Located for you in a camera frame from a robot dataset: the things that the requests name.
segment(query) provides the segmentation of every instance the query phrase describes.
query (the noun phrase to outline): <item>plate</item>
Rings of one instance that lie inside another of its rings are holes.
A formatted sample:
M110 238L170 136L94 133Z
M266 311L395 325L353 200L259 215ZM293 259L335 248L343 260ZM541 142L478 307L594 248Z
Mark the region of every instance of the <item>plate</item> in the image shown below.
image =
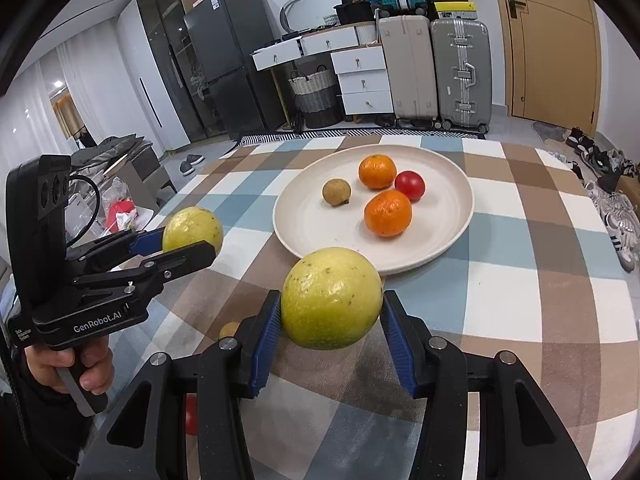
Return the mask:
M412 170L427 186L413 203L404 233L381 238L364 223L364 208L380 191L358 178L363 158L390 156L398 173ZM322 186L343 178L351 186L348 204L328 205ZM411 146L371 144L332 153L302 170L282 191L273 208L273 227L282 244L299 258L324 247L346 247L366 257L380 274L415 269L433 260L462 236L474 213L474 192L466 174L445 156Z

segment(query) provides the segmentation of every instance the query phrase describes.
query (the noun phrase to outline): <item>tangerine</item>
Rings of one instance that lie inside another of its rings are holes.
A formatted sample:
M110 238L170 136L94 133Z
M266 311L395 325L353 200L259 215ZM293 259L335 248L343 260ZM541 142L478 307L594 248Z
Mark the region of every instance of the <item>tangerine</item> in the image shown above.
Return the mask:
M376 195L364 208L365 224L382 237L399 235L409 227L412 215L411 202L395 189Z
M385 189L391 186L396 173L396 165L386 155L369 155L358 168L360 181L369 189Z

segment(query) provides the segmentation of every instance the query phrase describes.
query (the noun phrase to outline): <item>human hand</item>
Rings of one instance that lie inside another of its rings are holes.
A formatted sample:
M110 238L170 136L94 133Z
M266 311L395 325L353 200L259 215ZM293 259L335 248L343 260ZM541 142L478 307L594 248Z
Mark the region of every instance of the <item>human hand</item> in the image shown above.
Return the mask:
M66 394L56 368L69 368L75 360L71 348L55 352L44 345L35 344L24 349L31 375L43 386ZM80 386L94 395L106 392L113 383L113 354L109 348L109 336L92 339L82 347L82 364L88 368L80 377Z

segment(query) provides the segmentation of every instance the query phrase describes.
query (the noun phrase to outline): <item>tablecloth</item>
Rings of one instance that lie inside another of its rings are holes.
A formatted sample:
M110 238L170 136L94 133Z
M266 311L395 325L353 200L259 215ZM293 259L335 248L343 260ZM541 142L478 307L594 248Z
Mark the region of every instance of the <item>tablecloth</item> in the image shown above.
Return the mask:
M167 283L145 323L111 335L111 398L154 352L201 352L224 324L255 314L267 291L282 287L296 258L273 232L278 194L310 163L362 144L380 144L382 153L385 144L427 148L466 172L476 197L468 230L433 262L387 278L385 288L463 351L514 351L593 478L609 480L630 452L638 415L638 333L628 288L575 175L549 153L515 144L334 137L241 147L207 161L148 228L200 205L225 226L222 252L209 269ZM258 479L402 479L424 401L399 386L377 323L339 351L309 351L281 338L267 386L241 402L241 413ZM465 479L475 478L478 428L478 397L471 394ZM188 447L190 476L197 478L193 439Z

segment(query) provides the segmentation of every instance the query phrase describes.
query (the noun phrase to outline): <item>white drawer cabinet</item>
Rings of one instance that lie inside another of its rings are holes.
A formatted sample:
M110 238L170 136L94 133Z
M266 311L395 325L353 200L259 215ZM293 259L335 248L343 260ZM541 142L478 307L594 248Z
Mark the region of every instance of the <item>white drawer cabinet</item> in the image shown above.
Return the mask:
M391 90L386 70L366 70L364 72L338 74L338 80L343 94Z
M305 56L330 52L339 48L358 46L358 37L354 27L334 28L326 32L316 32L300 39Z
M258 70L302 57L298 38L268 46L252 54Z
M362 70L386 70L385 54L381 46L332 52L331 59L337 74Z
M394 112L390 91L342 94L342 101L347 115L392 114Z

